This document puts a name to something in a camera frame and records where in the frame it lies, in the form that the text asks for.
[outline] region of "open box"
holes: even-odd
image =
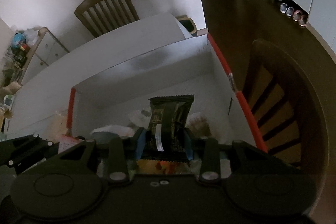
[[[68,128],[90,138],[96,128],[128,126],[128,114],[155,96],[194,95],[190,114],[201,112],[220,143],[243,140],[267,151],[230,68],[210,35],[188,38],[136,56],[73,87]]]

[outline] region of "white table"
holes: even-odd
[[[191,37],[170,14],[130,23],[76,48],[17,93],[7,138],[42,133],[56,112],[65,114],[71,88],[83,80],[153,49]]]

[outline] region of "wooden chair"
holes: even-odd
[[[305,72],[274,44],[255,40],[243,94],[268,153],[312,175],[320,194],[328,135],[320,101]]]
[[[94,37],[139,20],[131,0],[84,0],[75,15]]]

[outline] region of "drawer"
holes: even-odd
[[[48,32],[46,32],[38,45],[35,54],[46,62],[54,44],[57,44],[57,42]]]
[[[67,54],[67,52],[64,50],[64,48],[60,44],[55,42],[50,49],[50,52],[49,52],[48,58],[46,60],[46,63],[48,65],[51,65],[52,63],[54,63],[55,61],[57,61],[61,57],[65,56],[66,54]]]
[[[43,71],[46,67],[47,65],[44,62],[42,62],[36,55],[33,55],[21,83],[25,85],[41,71]]]

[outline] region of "pink shoe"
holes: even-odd
[[[293,20],[294,21],[299,21],[301,16],[303,15],[301,10],[296,10],[293,14]]]
[[[299,25],[302,27],[305,27],[307,25],[307,15],[302,15],[301,18],[299,19]]]

